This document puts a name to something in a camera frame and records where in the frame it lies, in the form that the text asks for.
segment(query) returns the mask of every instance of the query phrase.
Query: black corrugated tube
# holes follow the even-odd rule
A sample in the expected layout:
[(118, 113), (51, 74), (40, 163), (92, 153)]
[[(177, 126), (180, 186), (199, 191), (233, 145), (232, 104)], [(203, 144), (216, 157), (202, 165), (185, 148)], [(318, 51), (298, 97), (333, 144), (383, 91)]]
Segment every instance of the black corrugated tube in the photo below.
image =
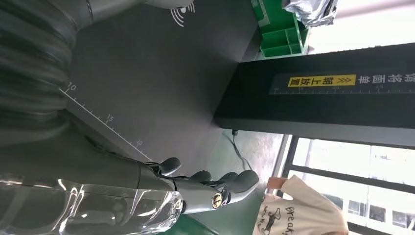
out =
[(76, 33), (91, 23), (86, 0), (0, 1), (2, 140), (21, 132), (47, 137), (65, 127), (59, 87), (68, 81)]

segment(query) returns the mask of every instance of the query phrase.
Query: dark gray table surface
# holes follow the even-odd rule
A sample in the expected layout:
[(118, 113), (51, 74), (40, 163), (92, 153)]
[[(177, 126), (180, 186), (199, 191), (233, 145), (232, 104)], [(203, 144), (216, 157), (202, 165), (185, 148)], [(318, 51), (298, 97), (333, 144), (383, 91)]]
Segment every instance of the dark gray table surface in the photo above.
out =
[(222, 132), (212, 117), (257, 21), (249, 0), (178, 11), (184, 27), (140, 5), (82, 30), (66, 91), (68, 110), (130, 157), (177, 157), (179, 173), (192, 174)]

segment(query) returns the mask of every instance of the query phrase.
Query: green storage bin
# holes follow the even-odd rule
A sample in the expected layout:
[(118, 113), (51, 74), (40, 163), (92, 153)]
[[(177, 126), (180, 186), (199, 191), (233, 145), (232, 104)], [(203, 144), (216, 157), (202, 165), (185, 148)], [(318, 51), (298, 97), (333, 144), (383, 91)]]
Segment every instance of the green storage bin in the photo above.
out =
[(251, 0), (262, 33), (264, 57), (303, 54), (308, 29), (294, 13), (281, 7), (282, 0)]

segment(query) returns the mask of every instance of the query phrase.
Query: wireless symbol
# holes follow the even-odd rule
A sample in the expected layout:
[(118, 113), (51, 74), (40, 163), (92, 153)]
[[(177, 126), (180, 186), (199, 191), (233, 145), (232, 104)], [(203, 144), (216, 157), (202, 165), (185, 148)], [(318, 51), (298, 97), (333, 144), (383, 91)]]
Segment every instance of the wireless symbol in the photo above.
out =
[(176, 9), (171, 9), (170, 13), (171, 16), (173, 17), (174, 21), (181, 27), (184, 27), (184, 14), (186, 12), (195, 12), (194, 9), (194, 3), (190, 4), (187, 7), (183, 7), (183, 8), (176, 8)]

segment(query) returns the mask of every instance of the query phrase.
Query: transparent plastic cover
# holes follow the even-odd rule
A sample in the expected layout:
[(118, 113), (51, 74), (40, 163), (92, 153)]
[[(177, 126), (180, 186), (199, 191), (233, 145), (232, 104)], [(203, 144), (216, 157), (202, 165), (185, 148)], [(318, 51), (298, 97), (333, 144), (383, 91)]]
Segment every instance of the transparent plastic cover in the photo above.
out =
[(182, 208), (176, 191), (0, 174), (0, 235), (156, 234), (171, 228)]
[(306, 27), (333, 24), (338, 0), (283, 0), (282, 8), (295, 13)]

